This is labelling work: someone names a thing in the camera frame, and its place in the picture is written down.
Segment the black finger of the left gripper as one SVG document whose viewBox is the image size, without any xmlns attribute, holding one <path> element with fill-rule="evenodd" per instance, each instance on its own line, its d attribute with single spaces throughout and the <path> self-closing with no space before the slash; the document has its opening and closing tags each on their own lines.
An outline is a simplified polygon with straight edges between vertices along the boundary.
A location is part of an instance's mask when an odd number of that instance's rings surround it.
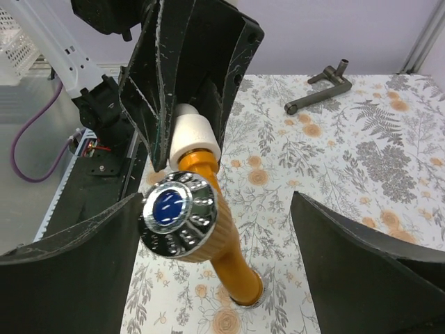
<svg viewBox="0 0 445 334">
<path fill-rule="evenodd" d="M 200 78 L 190 104 L 209 121 L 222 148 L 236 94 L 264 39 L 264 30 L 226 1 L 197 1 L 188 27 L 192 60 Z"/>
<path fill-rule="evenodd" d="M 153 1 L 120 81 L 121 107 L 156 171 L 170 154 L 177 72 L 194 7 L 194 1 Z"/>
</svg>

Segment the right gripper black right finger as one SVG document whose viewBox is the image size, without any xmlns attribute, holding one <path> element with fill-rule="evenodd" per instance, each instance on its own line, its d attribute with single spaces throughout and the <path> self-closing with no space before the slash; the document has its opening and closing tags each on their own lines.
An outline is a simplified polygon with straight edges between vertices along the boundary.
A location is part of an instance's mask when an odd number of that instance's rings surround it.
<svg viewBox="0 0 445 334">
<path fill-rule="evenodd" d="M 444 252 L 295 192 L 291 217 L 322 333 L 443 333 Z"/>
</svg>

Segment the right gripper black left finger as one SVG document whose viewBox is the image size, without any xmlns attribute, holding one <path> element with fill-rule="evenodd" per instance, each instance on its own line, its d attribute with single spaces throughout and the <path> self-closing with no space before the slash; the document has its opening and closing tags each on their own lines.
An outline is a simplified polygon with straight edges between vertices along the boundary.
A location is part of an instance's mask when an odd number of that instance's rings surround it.
<svg viewBox="0 0 445 334">
<path fill-rule="evenodd" d="M 1 256 L 2 333 L 119 333 L 141 193 Z"/>
</svg>

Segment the white pipe elbow fitting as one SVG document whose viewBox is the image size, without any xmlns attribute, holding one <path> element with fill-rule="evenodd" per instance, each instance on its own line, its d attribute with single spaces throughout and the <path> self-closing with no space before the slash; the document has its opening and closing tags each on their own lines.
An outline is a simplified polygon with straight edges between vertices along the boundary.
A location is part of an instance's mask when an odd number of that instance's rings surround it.
<svg viewBox="0 0 445 334">
<path fill-rule="evenodd" d="M 221 149 L 210 122 L 190 104 L 178 104 L 175 115 L 169 156 L 171 169 L 179 170 L 180 159 L 193 150 L 208 150 L 219 161 Z"/>
</svg>

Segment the orange faucet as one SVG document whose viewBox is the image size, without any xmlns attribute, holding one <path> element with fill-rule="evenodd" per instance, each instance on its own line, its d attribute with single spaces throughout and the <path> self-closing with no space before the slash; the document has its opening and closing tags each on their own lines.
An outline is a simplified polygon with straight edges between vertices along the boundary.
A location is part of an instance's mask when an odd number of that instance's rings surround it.
<svg viewBox="0 0 445 334">
<path fill-rule="evenodd" d="M 196 149 L 180 158 L 178 168 L 143 196 L 142 242 L 164 258 L 209 261 L 235 303 L 259 304 L 264 284 L 243 257 L 238 230 L 218 185 L 217 159 L 208 150 Z"/>
</svg>

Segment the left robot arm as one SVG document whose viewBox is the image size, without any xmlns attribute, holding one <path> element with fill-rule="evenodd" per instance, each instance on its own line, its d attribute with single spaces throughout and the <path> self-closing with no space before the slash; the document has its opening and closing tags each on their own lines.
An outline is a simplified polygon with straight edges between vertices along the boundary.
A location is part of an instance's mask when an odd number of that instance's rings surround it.
<svg viewBox="0 0 445 334">
<path fill-rule="evenodd" d="M 234 1 L 73 1 L 94 30 L 132 39 L 115 81 L 75 40 L 48 1 L 2 1 L 79 109 L 81 122 L 114 148 L 137 133 L 154 170 L 175 170 L 190 152 L 221 156 L 238 88 L 264 39 Z"/>
</svg>

